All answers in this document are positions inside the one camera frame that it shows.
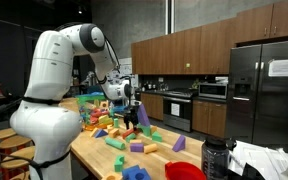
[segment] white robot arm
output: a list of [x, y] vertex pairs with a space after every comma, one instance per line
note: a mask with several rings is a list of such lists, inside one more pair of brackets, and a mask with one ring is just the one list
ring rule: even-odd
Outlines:
[[76, 112], [58, 107], [58, 103], [70, 88], [73, 57], [81, 55], [91, 56], [108, 99], [131, 96], [130, 85], [112, 85], [106, 79], [118, 63], [113, 48], [96, 25], [81, 24], [42, 33], [33, 55], [29, 85], [11, 117], [11, 127], [34, 141], [35, 162], [62, 159], [40, 169], [40, 174], [30, 166], [32, 180], [72, 179], [70, 157], [65, 155], [81, 131], [82, 119]]

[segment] refrigerator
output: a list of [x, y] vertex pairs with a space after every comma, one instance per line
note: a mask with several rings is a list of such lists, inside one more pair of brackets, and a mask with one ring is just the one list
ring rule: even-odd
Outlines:
[[288, 41], [231, 49], [225, 137], [288, 153]]

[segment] paper sign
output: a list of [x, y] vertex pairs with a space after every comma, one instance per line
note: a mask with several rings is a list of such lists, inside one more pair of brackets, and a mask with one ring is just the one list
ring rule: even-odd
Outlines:
[[269, 66], [269, 77], [288, 77], [288, 59], [273, 60]]
[[180, 116], [180, 105], [179, 104], [171, 104], [171, 114], [174, 116]]

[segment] green block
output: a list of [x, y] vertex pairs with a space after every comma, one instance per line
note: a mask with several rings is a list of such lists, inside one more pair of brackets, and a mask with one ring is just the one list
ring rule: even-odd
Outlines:
[[123, 164], [124, 164], [124, 155], [118, 155], [114, 163], [115, 172], [122, 172]]
[[111, 146], [113, 146], [113, 147], [115, 147], [117, 149], [120, 149], [120, 150], [125, 149], [125, 144], [124, 143], [116, 141], [115, 139], [112, 139], [110, 137], [106, 137], [105, 138], [105, 142], [106, 142], [106, 144], [111, 145]]
[[142, 124], [138, 124], [137, 128], [141, 129], [143, 131], [143, 134], [147, 137], [151, 136], [151, 127], [150, 126], [143, 126]]
[[157, 142], [162, 142], [162, 136], [160, 135], [160, 133], [158, 133], [157, 131], [155, 131], [152, 134], [152, 140], [153, 141], [157, 141]]
[[135, 138], [136, 138], [136, 135], [134, 133], [131, 133], [125, 138], [125, 141], [130, 143], [131, 139], [135, 139]]
[[114, 118], [114, 127], [119, 128], [120, 126], [118, 125], [118, 118]]

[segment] black container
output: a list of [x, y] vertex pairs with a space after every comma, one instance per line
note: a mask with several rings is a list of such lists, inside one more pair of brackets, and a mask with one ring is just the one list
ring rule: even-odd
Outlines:
[[202, 171], [208, 180], [228, 179], [229, 149], [226, 142], [207, 137], [202, 145]]

